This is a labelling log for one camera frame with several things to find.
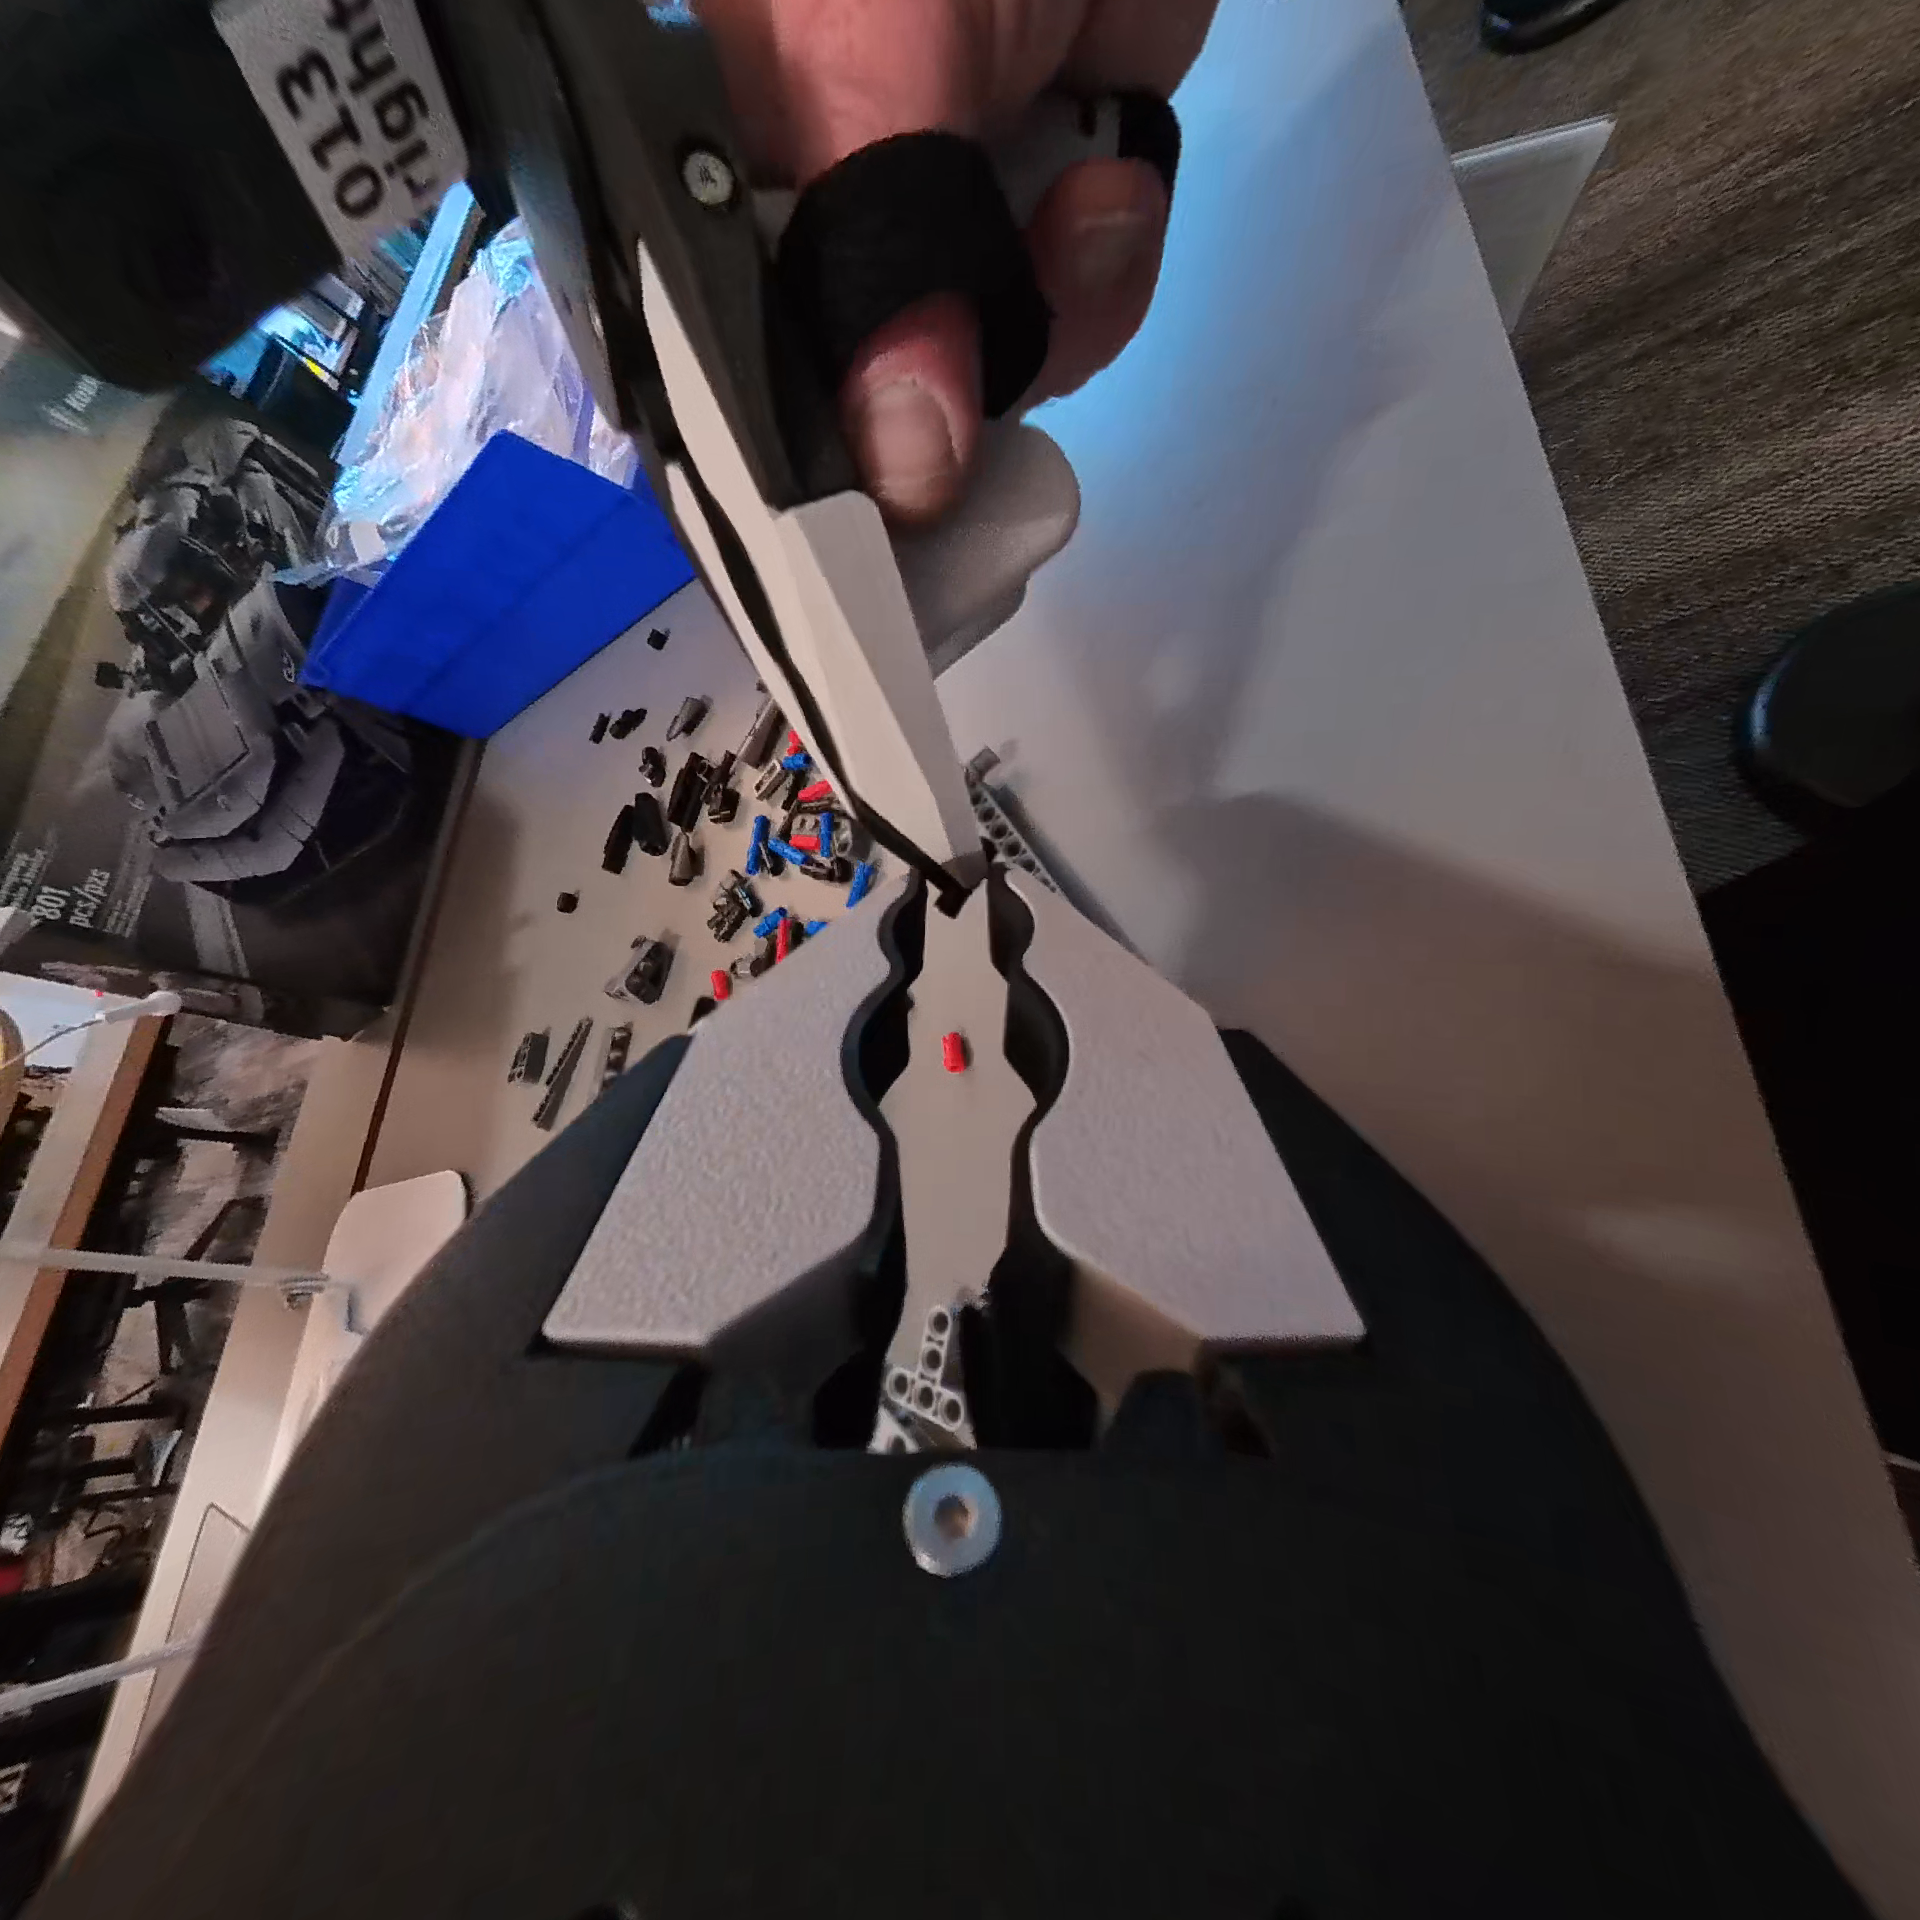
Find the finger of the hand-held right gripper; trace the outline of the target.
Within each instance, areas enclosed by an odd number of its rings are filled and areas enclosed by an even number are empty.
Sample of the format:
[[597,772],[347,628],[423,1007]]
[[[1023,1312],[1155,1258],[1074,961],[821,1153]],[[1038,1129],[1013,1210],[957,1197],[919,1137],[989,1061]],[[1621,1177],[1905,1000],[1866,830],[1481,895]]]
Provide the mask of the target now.
[[787,719],[801,728],[803,744],[829,772],[840,800],[853,809],[883,849],[926,876],[926,853],[890,823],[873,802],[864,800],[853,783],[845,753],[829,728],[826,709],[784,645],[775,604],[747,546],[720,512],[703,478],[687,463],[664,463],[664,501],[709,593],[755,663],[757,679],[775,695],[775,703]]
[[773,505],[648,247],[638,280],[679,434],[664,461],[694,468],[741,534],[855,789],[926,853],[929,886],[947,858],[983,845],[881,512],[859,490]]

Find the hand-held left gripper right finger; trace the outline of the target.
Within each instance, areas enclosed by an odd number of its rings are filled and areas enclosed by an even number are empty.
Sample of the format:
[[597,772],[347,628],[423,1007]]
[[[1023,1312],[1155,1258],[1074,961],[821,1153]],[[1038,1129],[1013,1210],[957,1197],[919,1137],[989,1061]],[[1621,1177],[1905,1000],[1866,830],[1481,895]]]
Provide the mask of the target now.
[[1090,1437],[1146,1376],[1359,1349],[1360,1310],[1213,1017],[992,876],[992,1437]]

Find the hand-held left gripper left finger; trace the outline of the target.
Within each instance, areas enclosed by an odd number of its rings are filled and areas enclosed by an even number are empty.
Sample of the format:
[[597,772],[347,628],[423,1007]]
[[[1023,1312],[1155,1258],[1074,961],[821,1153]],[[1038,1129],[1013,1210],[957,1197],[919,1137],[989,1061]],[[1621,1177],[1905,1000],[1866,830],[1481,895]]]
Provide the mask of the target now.
[[545,1342],[697,1364],[832,1448],[885,1448],[906,1313],[901,1148],[870,1037],[904,1026],[926,884],[885,879],[687,1040]]

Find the pile of small lego pieces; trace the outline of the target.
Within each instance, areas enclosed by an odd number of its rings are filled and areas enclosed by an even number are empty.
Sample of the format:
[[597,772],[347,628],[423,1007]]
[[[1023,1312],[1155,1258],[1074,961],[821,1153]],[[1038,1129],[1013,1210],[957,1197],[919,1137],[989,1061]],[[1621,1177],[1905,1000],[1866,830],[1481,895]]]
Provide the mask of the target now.
[[746,999],[878,889],[881,853],[722,634],[662,616],[637,693],[593,695],[568,791],[531,794],[502,935],[509,1088],[533,1124],[595,1028],[558,1127],[662,1037]]

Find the long black lego beam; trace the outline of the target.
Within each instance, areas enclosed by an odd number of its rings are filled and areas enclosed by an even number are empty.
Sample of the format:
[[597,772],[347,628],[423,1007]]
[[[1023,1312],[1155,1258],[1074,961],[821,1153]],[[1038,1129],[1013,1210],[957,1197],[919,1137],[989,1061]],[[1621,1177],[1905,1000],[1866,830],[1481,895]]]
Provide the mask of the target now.
[[1062,881],[1047,866],[1038,842],[1023,826],[1017,806],[1008,802],[1008,798],[1002,792],[999,772],[989,783],[968,782],[968,792],[981,841],[992,853],[992,856],[1011,872],[1026,872],[1032,879],[1035,879],[1053,894],[1066,895]]

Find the light grey T-shaped lego beam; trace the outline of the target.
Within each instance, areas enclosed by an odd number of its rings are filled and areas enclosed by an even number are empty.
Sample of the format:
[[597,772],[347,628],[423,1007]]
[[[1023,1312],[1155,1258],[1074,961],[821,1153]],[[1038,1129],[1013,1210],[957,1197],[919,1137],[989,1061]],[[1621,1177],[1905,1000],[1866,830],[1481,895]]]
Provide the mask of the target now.
[[966,1306],[944,1303],[926,1310],[914,1335],[901,1329],[881,1368],[872,1453],[977,1452],[962,1326]]

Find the black lego set box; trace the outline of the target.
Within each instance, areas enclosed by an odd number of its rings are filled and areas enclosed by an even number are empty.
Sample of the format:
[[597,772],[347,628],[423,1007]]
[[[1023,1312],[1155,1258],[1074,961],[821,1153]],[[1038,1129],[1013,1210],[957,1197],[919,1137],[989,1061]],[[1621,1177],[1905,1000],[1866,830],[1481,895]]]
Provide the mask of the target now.
[[347,1040],[411,973],[455,736],[312,685],[323,449],[5,341],[5,968]]

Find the person's right hand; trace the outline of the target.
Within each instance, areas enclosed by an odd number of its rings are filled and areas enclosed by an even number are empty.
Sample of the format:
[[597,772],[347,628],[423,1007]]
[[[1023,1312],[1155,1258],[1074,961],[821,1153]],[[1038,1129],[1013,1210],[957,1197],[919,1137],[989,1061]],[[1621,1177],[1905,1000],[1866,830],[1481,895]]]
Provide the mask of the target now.
[[[1168,100],[1213,1],[697,5],[757,167],[807,186],[917,132],[994,137],[1038,95]],[[1171,189],[1146,159],[1086,159],[1047,189],[1025,248],[1053,313],[1025,402],[1083,389],[1135,341],[1161,276]],[[949,513],[986,423],[977,302],[926,293],[853,345],[840,413],[859,484],[896,527]]]

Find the blue plastic bin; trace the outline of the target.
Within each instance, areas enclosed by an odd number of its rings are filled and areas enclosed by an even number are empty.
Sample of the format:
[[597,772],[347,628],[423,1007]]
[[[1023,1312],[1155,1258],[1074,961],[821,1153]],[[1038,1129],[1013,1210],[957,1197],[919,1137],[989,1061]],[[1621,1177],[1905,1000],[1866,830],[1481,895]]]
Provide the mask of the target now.
[[502,432],[373,586],[338,583],[302,684],[485,740],[694,577],[642,478]]

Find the clear plastic bags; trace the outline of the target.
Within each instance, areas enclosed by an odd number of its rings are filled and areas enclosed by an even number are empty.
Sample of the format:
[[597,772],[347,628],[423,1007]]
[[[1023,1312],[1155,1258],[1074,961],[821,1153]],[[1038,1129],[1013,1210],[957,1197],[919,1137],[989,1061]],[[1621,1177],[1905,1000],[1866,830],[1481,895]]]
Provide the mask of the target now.
[[369,441],[336,474],[319,534],[320,577],[375,577],[498,434],[616,484],[640,471],[633,441],[587,389],[525,222],[479,248],[408,345]]

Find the clear plastic stand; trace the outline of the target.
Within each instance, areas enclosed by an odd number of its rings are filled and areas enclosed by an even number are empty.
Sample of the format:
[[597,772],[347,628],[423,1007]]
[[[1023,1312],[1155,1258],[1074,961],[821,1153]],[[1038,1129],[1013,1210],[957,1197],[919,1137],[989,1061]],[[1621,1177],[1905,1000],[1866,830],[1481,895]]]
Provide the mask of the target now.
[[[325,1328],[336,1320],[341,1329],[351,1335],[365,1335],[369,1329],[366,1317],[357,1304],[357,1287],[351,1279],[319,1269],[222,1263],[162,1255],[111,1255],[98,1249],[57,1247],[53,1242],[31,1242],[23,1238],[3,1241],[3,1262],[55,1273],[91,1271],[135,1279],[203,1279],[235,1288],[269,1288],[286,1304],[306,1304],[315,1298],[335,1298],[338,1306],[328,1306],[320,1317]],[[86,1665],[38,1685],[7,1686],[3,1694],[3,1720],[21,1720],[41,1708],[55,1704],[57,1700],[104,1690],[130,1678],[141,1678],[143,1673],[157,1673],[167,1665],[186,1663],[201,1650],[203,1639],[206,1626],[135,1653],[121,1662]]]

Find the white flat sheet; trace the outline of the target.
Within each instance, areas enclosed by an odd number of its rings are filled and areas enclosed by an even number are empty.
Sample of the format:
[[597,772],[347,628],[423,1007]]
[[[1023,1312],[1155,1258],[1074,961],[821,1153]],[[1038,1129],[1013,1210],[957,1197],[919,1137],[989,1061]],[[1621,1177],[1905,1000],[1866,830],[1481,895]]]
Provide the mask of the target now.
[[1615,130],[1617,119],[1599,113],[1450,158],[1506,334],[1517,334]]

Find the black stool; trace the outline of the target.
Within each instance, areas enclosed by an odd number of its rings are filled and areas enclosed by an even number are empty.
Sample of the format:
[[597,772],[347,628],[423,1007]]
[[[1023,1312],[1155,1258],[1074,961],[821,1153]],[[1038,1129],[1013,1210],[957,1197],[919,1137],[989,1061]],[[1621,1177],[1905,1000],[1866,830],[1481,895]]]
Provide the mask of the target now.
[[1818,830],[1917,791],[1919,584],[1818,615],[1791,634],[1736,728],[1746,786]]

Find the black round stand base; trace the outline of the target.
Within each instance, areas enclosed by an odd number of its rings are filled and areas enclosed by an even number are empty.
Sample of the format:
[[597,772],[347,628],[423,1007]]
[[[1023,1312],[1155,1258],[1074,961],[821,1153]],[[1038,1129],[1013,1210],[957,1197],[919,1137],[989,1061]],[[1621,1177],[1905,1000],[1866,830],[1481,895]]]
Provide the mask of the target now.
[[1617,0],[1480,1],[1480,42],[1498,57],[1530,57],[1615,13]]

